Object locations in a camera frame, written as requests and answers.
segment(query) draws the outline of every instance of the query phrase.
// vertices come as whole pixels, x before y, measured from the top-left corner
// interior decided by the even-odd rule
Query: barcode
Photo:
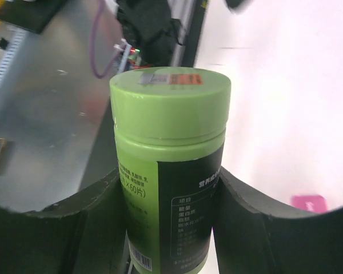
[[[153,265],[151,263],[151,259],[149,257],[144,256],[140,252],[138,252],[134,246],[130,243],[130,250],[136,261],[142,265],[144,268],[146,268],[148,271],[153,270]]]

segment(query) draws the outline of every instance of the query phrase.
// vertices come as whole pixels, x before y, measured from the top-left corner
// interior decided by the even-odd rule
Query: orange sticker
[[[169,84],[203,84],[200,74],[171,74]]]

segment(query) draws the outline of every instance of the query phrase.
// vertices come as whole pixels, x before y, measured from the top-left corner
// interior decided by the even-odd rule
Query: wire
[[[146,68],[148,68],[148,67],[153,67],[153,66],[152,66],[152,65],[147,65],[147,66],[142,66],[142,67],[134,66],[133,69],[134,69],[134,70],[139,70],[139,69],[142,69],[142,68],[143,68],[143,69],[146,69]]]
[[[121,45],[120,47],[114,47],[114,53],[113,56],[109,62],[109,64],[106,66],[106,68],[104,69],[103,73],[99,73],[97,70],[97,67],[95,65],[95,39],[97,36],[97,28],[98,28],[98,24],[99,21],[101,19],[101,15],[104,12],[104,9],[106,8],[106,2],[105,0],[100,0],[99,2],[99,8],[98,11],[95,15],[94,21],[93,21],[93,25],[91,27],[91,33],[90,33],[90,45],[89,45],[89,55],[90,55],[90,67],[91,70],[93,71],[93,74],[98,78],[98,79],[102,79],[104,78],[105,75],[108,74],[108,72],[110,71],[110,69],[113,66],[113,62],[116,59],[116,57],[118,56],[118,54],[120,54],[125,47],[125,43],[123,43],[123,45]]]

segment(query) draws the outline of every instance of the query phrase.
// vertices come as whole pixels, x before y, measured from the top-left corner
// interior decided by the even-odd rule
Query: black label
[[[222,150],[187,162],[158,162],[161,273],[192,271],[208,254]]]

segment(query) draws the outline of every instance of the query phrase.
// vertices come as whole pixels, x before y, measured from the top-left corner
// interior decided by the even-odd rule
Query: pink object
[[[291,206],[315,213],[328,211],[326,200],[320,195],[292,196]]]

